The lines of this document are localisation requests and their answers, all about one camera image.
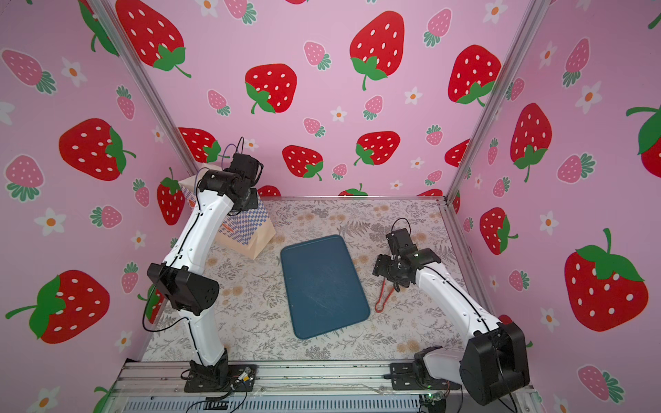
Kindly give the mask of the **red handled metal tongs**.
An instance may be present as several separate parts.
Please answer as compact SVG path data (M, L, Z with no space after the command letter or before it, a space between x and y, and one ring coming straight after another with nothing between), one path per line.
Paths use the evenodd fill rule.
M386 304L389 301L389 299L392 297L394 292L395 292L395 288L392 285L392 283L386 279L383 279L380 288L380 295L375 303L375 313L379 314L385 310Z

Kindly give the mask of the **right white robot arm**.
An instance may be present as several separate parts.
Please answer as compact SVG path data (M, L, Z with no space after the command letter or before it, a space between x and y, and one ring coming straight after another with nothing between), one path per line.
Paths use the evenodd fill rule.
M480 405L487 405L530 384L527 343L515 323L504 324L489 313L450 275L430 249L407 255L377 257L373 274L394 284L425 292L459 333L458 350L440 347L414 356L412 372L399 375L427 389L445 380L460 385Z

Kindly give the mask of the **checkered paper bag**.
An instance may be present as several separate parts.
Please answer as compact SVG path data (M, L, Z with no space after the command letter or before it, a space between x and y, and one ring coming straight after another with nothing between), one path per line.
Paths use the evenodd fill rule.
M248 191L238 177L206 170L201 179L189 177L179 184L186 198L195 204L182 236L171 248L169 260L175 256L193 262L213 244L255 259L275 236L275 227L259 196L258 209L234 211L234 204Z

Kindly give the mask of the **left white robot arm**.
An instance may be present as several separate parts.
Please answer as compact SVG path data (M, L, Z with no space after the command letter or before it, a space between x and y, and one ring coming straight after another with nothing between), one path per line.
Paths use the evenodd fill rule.
M204 275L206 260L222 222L230 213L258 207L259 172L207 170L196 183L196 207L170 253L147 274L187 323L196 355L189 363L186 392L222 391L231 385L227 350L220 342L213 306L220 284Z

